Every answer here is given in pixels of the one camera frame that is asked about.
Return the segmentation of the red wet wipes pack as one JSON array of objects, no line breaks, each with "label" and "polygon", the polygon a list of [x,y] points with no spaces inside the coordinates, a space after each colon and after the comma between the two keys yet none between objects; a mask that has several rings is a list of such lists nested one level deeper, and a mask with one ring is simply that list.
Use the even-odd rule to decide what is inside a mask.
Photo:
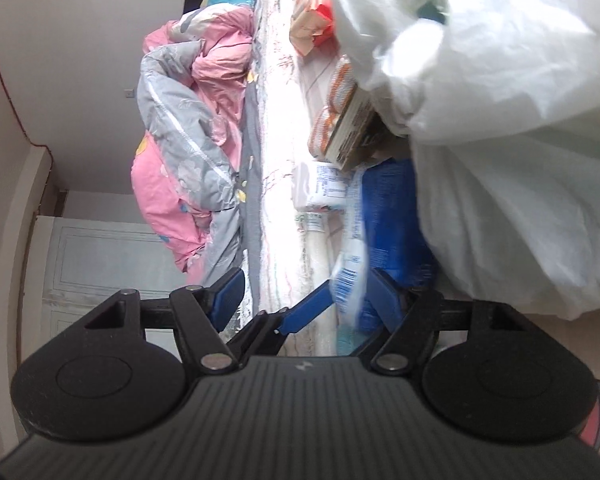
[{"label": "red wet wipes pack", "polygon": [[302,58],[332,38],[332,0],[296,0],[291,14],[289,40]]}]

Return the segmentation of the white tissue roll pack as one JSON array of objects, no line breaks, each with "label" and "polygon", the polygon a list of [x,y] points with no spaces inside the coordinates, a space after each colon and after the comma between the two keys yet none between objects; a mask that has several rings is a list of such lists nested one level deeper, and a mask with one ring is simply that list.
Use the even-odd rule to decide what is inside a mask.
[{"label": "white tissue roll pack", "polygon": [[302,212],[343,210],[349,178],[329,162],[299,162],[292,174],[292,202]]}]

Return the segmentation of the white woven blanket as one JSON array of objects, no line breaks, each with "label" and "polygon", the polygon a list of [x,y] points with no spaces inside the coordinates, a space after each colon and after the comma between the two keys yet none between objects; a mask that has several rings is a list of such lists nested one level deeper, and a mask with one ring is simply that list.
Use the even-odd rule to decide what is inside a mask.
[{"label": "white woven blanket", "polygon": [[312,120],[301,90],[300,58],[288,32],[294,0],[259,0],[257,90],[261,127],[261,269],[259,308],[292,307],[332,273],[342,235],[336,211],[294,208],[294,170],[311,160]]}]

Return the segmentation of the white plastic bag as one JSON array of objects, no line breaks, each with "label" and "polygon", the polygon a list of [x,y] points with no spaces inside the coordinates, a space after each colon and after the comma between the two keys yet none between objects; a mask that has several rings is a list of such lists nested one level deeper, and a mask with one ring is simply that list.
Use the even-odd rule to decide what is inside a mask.
[{"label": "white plastic bag", "polygon": [[332,0],[411,143],[422,232],[464,294],[600,309],[600,0]]}]

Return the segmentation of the pink grey quilt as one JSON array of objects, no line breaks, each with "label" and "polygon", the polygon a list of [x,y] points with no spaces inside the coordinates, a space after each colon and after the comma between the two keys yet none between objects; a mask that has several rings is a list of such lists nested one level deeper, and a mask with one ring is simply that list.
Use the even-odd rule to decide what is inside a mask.
[{"label": "pink grey quilt", "polygon": [[240,263],[240,122],[253,10],[217,3],[144,40],[137,105],[145,127],[131,169],[140,213],[195,285]]}]

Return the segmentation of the teal checked towel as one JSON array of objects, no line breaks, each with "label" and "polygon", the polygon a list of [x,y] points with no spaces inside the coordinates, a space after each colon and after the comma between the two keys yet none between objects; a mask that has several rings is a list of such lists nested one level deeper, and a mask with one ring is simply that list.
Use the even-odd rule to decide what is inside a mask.
[{"label": "teal checked towel", "polygon": [[336,352],[338,356],[350,356],[374,332],[361,332],[347,324],[339,324],[336,333]]}]

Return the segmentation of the orange striped cloth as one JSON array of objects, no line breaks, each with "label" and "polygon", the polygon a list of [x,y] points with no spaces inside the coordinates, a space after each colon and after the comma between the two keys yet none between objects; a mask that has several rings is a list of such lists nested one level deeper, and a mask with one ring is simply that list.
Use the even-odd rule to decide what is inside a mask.
[{"label": "orange striped cloth", "polygon": [[341,55],[329,79],[325,105],[314,120],[309,137],[308,148],[314,158],[326,159],[327,147],[336,122],[349,104],[357,86],[349,58],[347,55]]}]

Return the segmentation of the blue white plastic pack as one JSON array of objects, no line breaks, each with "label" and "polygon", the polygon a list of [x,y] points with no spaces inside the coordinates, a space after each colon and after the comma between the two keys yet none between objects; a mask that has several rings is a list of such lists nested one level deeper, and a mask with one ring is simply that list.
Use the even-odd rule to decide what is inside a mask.
[{"label": "blue white plastic pack", "polygon": [[374,269],[405,288],[429,287],[436,280],[438,265],[420,230],[409,159],[360,167],[348,186],[341,250],[329,287],[339,323],[360,334],[381,326],[367,299]]}]

